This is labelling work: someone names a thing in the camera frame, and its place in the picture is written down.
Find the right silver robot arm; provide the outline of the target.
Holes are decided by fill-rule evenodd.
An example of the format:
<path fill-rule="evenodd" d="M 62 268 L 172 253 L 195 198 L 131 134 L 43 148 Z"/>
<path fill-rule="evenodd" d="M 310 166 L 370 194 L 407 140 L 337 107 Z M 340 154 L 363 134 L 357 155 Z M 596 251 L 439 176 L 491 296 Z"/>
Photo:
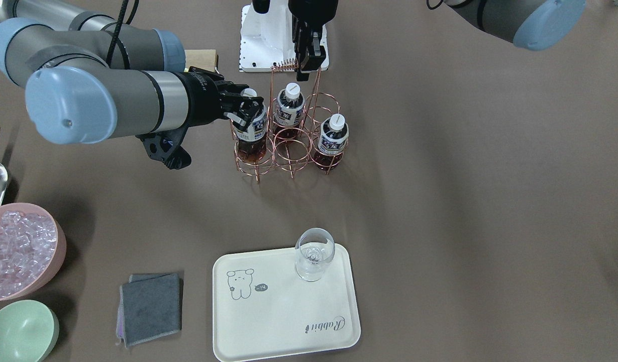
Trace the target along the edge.
<path fill-rule="evenodd" d="M 0 1 L 0 71 L 26 92 L 40 135 L 55 144 L 138 137 L 179 146 L 217 119 L 245 131 L 264 110 L 245 84 L 185 71 L 183 44 L 62 1 Z"/>

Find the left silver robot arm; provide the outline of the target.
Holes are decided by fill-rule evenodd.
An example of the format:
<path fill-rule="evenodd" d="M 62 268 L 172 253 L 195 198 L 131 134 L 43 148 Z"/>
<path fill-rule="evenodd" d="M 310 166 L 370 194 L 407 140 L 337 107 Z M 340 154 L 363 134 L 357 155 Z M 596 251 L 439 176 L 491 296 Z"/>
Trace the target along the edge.
<path fill-rule="evenodd" d="M 296 80 L 306 81 L 327 57 L 323 26 L 334 19 L 338 1 L 288 1 Z M 562 40 L 582 16 L 585 1 L 439 1 L 478 30 L 530 51 L 546 50 Z"/>

